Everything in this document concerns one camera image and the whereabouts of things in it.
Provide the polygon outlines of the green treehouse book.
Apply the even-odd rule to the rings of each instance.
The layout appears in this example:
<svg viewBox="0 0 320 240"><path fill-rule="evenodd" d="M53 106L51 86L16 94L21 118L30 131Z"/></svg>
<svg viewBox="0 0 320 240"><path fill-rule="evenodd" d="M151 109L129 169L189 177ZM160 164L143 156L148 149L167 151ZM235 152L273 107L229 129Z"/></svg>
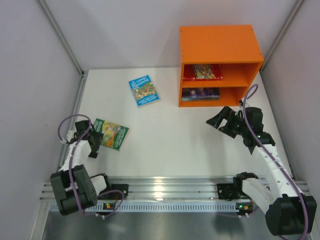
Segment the green treehouse book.
<svg viewBox="0 0 320 240"><path fill-rule="evenodd" d="M97 132L103 135L100 145L116 151L121 150L130 131L126 126L99 118L95 119L93 127Z"/></svg>

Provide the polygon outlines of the dark purple galaxy book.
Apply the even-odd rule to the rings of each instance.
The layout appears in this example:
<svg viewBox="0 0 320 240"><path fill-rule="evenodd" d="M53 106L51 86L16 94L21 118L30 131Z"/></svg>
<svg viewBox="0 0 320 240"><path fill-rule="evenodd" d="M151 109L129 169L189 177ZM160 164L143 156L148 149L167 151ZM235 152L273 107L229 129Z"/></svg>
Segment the dark purple galaxy book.
<svg viewBox="0 0 320 240"><path fill-rule="evenodd" d="M220 98L219 88L215 87L196 87L183 88L181 98Z"/></svg>

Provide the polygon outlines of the teal ocean cover book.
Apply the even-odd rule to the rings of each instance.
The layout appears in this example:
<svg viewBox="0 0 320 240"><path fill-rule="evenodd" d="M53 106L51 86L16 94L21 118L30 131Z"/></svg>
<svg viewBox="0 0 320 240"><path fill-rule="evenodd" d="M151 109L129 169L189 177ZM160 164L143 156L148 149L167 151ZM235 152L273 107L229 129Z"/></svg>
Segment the teal ocean cover book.
<svg viewBox="0 0 320 240"><path fill-rule="evenodd" d="M191 97L182 97L182 102L190 102L190 101L218 101L219 97L205 97L205 98L191 98Z"/></svg>

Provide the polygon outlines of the red treehouse book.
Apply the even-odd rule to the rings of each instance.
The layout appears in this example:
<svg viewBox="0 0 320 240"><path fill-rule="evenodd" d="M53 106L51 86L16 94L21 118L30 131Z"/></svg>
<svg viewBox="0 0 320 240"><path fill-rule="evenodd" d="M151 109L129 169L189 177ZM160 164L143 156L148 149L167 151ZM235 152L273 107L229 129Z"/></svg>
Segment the red treehouse book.
<svg viewBox="0 0 320 240"><path fill-rule="evenodd" d="M222 81L220 64L186 64L183 71L184 81Z"/></svg>

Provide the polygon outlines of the light blue treehouse book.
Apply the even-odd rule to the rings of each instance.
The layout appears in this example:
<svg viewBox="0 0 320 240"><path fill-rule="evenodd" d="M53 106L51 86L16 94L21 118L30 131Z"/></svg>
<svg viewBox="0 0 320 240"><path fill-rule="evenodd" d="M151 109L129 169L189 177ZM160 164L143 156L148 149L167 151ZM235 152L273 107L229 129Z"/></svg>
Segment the light blue treehouse book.
<svg viewBox="0 0 320 240"><path fill-rule="evenodd" d="M138 108L158 102L160 97L149 75L128 82Z"/></svg>

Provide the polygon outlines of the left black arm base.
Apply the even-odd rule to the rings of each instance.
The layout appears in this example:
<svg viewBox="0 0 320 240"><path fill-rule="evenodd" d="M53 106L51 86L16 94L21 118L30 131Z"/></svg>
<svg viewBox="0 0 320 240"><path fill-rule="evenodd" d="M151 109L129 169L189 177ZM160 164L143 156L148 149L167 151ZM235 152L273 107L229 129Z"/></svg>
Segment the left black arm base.
<svg viewBox="0 0 320 240"><path fill-rule="evenodd" d="M128 197L129 193L129 185L128 184L111 184L111 188L109 189L112 191L108 194L103 194L102 196L98 196L96 194L98 200L121 200L122 195L120 192L115 192L115 190L121 191L124 195L124 198L126 199Z"/></svg>

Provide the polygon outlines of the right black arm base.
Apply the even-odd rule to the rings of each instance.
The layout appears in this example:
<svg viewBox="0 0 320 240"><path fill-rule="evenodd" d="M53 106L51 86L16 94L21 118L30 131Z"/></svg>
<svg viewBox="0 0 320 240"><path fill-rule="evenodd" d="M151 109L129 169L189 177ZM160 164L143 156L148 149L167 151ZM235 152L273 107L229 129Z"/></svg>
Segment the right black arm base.
<svg viewBox="0 0 320 240"><path fill-rule="evenodd" d="M241 172L232 178L232 183L218 183L218 199L228 202L239 199L249 199L242 190L243 181L247 179L259 179L259 177L252 172Z"/></svg>

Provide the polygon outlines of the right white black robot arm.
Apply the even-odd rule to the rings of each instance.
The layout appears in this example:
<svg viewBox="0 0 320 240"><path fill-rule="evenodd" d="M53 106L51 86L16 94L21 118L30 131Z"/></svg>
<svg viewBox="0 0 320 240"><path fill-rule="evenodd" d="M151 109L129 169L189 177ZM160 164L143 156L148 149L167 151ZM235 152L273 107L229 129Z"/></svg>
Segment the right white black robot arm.
<svg viewBox="0 0 320 240"><path fill-rule="evenodd" d="M241 136L251 156L259 162L268 186L252 172L241 172L233 177L231 194L226 201L249 197L264 215L267 227L274 236L301 235L312 231L317 202L306 196L290 177L282 163L275 141L264 131L263 112L257 107L234 111L225 106L208 125L235 138Z"/></svg>

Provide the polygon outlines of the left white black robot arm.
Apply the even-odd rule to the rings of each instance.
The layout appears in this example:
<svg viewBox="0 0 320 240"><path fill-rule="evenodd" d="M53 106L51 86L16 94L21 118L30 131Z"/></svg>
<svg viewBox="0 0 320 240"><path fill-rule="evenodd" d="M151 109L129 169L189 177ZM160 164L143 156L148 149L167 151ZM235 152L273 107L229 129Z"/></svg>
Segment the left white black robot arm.
<svg viewBox="0 0 320 240"><path fill-rule="evenodd" d="M67 216L98 203L98 196L111 189L109 177L104 173L89 176L85 162L96 159L103 134L97 132L89 120L75 123L75 132L65 142L69 152L62 167L50 176L50 183L61 215Z"/></svg>

